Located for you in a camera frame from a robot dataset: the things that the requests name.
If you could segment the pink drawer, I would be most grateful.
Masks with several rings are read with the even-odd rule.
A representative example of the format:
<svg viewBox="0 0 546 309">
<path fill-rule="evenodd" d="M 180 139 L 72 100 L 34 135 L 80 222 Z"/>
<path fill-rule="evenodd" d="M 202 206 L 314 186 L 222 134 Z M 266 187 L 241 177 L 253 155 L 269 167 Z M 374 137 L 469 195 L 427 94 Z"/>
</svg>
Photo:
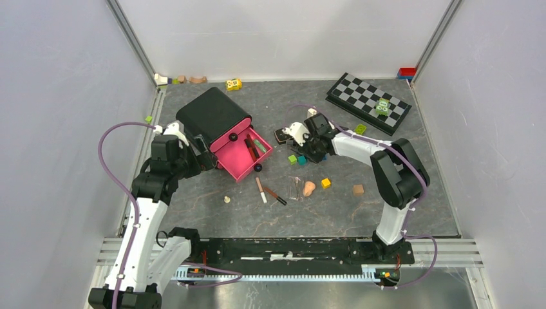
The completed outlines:
<svg viewBox="0 0 546 309">
<path fill-rule="evenodd" d="M 267 149 L 266 153 L 262 153 L 258 149 L 260 158 L 256 162 L 252 161 L 244 142 L 244 139 L 247 138 L 247 134 L 253 139 L 258 139 Z M 248 127 L 238 135 L 236 141 L 229 142 L 214 154 L 218 158 L 220 167 L 225 169 L 238 183 L 251 172 L 254 172 L 254 166 L 256 164 L 263 164 L 263 162 L 272 154 L 272 151 L 273 147 L 252 127 Z"/>
<path fill-rule="evenodd" d="M 240 135 L 244 130 L 246 130 L 251 125 L 252 119 L 250 117 L 246 117 L 240 122 L 238 122 L 235 126 L 228 129 L 226 133 L 223 133 L 219 138 L 217 138 L 209 147 L 209 149 L 216 153 L 219 151 L 223 146 L 228 144 L 229 142 L 233 142 L 233 139 L 231 138 L 232 135 Z"/>
</svg>

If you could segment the black makeup organizer box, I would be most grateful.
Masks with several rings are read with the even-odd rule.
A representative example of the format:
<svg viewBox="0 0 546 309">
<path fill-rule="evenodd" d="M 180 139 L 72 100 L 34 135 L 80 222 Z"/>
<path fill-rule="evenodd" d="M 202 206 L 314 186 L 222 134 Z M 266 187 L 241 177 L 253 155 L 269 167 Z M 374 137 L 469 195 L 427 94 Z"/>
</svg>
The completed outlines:
<svg viewBox="0 0 546 309">
<path fill-rule="evenodd" d="M 252 117 L 217 87 L 212 87 L 178 110 L 176 119 L 184 132 L 203 135 L 210 145 L 228 129 L 246 117 Z"/>
</svg>

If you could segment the clear plastic bag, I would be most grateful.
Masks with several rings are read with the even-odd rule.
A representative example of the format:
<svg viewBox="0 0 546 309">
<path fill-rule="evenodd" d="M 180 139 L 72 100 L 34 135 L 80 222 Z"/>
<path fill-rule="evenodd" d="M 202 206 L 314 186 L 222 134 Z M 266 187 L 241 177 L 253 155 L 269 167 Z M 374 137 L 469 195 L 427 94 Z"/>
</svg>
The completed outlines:
<svg viewBox="0 0 546 309">
<path fill-rule="evenodd" d="M 303 200 L 303 185 L 304 181 L 297 176 L 288 177 L 288 197 L 291 200 L 302 201 Z"/>
</svg>

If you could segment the red lip pencil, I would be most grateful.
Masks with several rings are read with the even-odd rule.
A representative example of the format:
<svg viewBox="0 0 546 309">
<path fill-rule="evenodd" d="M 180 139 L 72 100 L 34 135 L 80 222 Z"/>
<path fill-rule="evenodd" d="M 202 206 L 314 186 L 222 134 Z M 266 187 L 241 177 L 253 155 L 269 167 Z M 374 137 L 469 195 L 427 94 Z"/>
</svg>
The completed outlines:
<svg viewBox="0 0 546 309">
<path fill-rule="evenodd" d="M 250 143 L 254 160 L 257 161 L 260 158 L 260 154 L 259 154 L 258 148 L 256 147 L 256 144 L 254 143 L 254 139 L 249 134 L 247 134 L 247 140 Z"/>
</svg>

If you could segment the dark brown lipstick pen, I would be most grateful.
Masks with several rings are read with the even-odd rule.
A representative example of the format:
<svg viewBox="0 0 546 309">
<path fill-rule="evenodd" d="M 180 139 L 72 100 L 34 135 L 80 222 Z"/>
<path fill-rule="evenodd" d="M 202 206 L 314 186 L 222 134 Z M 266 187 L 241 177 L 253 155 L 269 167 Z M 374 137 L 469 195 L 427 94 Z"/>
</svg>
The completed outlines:
<svg viewBox="0 0 546 309">
<path fill-rule="evenodd" d="M 247 146 L 247 150 L 249 151 L 249 154 L 250 154 L 250 157 L 252 158 L 252 161 L 256 162 L 257 157 L 256 157 L 256 155 L 254 153 L 254 149 L 252 147 L 252 144 L 250 143 L 248 138 L 244 139 L 244 142 L 245 142 L 245 145 Z"/>
</svg>

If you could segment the pink top drawer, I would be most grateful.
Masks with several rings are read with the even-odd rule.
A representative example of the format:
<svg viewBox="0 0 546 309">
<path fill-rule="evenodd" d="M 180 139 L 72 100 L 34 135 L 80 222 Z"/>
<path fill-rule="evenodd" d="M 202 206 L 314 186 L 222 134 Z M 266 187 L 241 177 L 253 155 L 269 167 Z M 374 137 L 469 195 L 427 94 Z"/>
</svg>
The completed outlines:
<svg viewBox="0 0 546 309">
<path fill-rule="evenodd" d="M 244 130 L 246 130 L 251 125 L 252 119 L 250 117 L 246 117 L 240 122 L 238 122 L 235 126 L 228 129 L 226 133 L 223 133 L 219 138 L 217 138 L 209 147 L 209 149 L 216 153 L 219 151 L 223 146 L 228 144 L 229 142 L 233 142 L 233 139 L 231 138 L 232 135 L 240 135 Z"/>
</svg>

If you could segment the green tube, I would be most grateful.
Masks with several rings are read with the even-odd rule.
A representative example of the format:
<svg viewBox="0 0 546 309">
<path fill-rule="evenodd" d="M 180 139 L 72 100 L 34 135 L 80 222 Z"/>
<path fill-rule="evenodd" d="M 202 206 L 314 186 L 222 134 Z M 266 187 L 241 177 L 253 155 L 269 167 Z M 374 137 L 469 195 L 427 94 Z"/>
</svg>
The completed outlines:
<svg viewBox="0 0 546 309">
<path fill-rule="evenodd" d="M 267 152 L 265 146 L 258 139 L 253 139 L 253 143 L 262 153 Z"/>
</svg>

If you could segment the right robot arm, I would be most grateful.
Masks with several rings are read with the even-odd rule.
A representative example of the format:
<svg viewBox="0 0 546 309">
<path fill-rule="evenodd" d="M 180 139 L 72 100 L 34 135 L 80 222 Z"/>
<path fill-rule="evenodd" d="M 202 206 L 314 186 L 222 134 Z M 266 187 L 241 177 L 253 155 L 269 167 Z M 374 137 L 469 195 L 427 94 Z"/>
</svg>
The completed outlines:
<svg viewBox="0 0 546 309">
<path fill-rule="evenodd" d="M 406 235 L 407 215 L 413 204 L 428 193 L 430 178 L 409 140 L 376 140 L 332 124 L 321 113 L 282 129 L 291 137 L 293 150 L 314 163 L 326 155 L 345 156 L 372 168 L 384 201 L 380 222 L 373 233 L 373 257 L 391 261 Z"/>
</svg>

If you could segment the beige makeup sponge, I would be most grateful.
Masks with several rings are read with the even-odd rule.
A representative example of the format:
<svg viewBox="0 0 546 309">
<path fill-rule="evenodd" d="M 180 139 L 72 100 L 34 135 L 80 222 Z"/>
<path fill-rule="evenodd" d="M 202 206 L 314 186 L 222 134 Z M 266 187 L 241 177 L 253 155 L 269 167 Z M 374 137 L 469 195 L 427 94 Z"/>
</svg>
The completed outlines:
<svg viewBox="0 0 546 309">
<path fill-rule="evenodd" d="M 306 181 L 303 186 L 303 196 L 309 197 L 315 190 L 316 185 L 314 182 Z"/>
</svg>

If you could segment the small teal cube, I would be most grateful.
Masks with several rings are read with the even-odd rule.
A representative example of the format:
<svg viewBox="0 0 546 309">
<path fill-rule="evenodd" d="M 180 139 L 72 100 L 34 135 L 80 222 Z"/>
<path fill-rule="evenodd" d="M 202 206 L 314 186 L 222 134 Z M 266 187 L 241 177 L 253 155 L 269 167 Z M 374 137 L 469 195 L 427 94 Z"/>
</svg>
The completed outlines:
<svg viewBox="0 0 546 309">
<path fill-rule="evenodd" d="M 305 156 L 298 156 L 297 162 L 299 165 L 305 165 L 307 163 L 307 159 L 305 158 Z"/>
</svg>

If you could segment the black compact case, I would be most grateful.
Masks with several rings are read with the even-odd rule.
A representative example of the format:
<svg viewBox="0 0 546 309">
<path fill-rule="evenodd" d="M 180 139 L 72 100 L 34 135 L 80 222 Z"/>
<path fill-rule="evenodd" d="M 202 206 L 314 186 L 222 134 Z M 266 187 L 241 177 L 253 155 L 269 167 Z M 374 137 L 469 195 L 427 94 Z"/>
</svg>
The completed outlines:
<svg viewBox="0 0 546 309">
<path fill-rule="evenodd" d="M 282 144 L 285 144 L 287 143 L 289 140 L 292 139 L 292 137 L 286 133 L 283 132 L 282 129 L 277 129 L 274 131 L 274 136 L 275 136 L 275 139 L 276 139 L 276 142 L 279 144 L 279 145 L 282 145 Z"/>
</svg>

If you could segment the green lego brick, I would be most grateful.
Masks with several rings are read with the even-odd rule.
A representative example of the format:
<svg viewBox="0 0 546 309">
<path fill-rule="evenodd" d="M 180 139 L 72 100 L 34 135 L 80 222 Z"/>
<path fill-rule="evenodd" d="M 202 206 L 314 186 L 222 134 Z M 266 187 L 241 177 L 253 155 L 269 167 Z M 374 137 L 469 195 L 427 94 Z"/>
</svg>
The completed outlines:
<svg viewBox="0 0 546 309">
<path fill-rule="evenodd" d="M 358 124 L 354 129 L 354 132 L 358 135 L 363 135 L 367 130 L 367 127 L 364 124 Z"/>
</svg>

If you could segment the white concealer pen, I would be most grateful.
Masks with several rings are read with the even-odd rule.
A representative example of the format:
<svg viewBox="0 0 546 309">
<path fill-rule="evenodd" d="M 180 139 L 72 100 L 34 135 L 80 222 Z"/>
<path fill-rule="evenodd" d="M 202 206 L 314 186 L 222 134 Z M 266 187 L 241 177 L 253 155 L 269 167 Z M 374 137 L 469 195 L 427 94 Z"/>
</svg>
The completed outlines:
<svg viewBox="0 0 546 309">
<path fill-rule="evenodd" d="M 257 183 L 257 186 L 258 186 L 258 189 L 259 189 L 259 193 L 260 193 L 260 196 L 261 196 L 261 199 L 263 201 L 264 204 L 267 204 L 267 197 L 265 195 L 265 192 L 264 192 L 264 189 L 263 189 L 263 186 L 261 184 L 261 180 L 259 179 L 259 177 L 256 177 L 255 178 L 256 180 L 256 183 Z"/>
</svg>

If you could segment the white corner block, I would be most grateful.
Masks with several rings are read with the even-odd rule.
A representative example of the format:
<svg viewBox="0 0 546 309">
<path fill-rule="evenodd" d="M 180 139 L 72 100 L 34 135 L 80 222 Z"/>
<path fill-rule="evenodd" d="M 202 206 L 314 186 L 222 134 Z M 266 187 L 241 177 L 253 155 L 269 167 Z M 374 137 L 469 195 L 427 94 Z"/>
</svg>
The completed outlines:
<svg viewBox="0 0 546 309">
<path fill-rule="evenodd" d="M 154 82 L 157 86 L 163 86 L 163 85 L 167 85 L 169 83 L 169 78 L 168 77 L 164 77 L 164 76 L 161 76 L 160 74 L 158 73 L 155 73 L 154 74 Z"/>
</svg>

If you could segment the red blue bricks stack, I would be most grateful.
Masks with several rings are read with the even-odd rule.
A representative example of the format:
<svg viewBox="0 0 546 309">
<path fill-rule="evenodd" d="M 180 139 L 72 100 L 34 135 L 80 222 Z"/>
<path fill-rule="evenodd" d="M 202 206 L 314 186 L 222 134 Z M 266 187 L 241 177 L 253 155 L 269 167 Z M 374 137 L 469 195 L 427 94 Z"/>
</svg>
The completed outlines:
<svg viewBox="0 0 546 309">
<path fill-rule="evenodd" d="M 417 69 L 412 67 L 399 68 L 397 72 L 398 79 L 413 80 L 415 78 Z"/>
</svg>

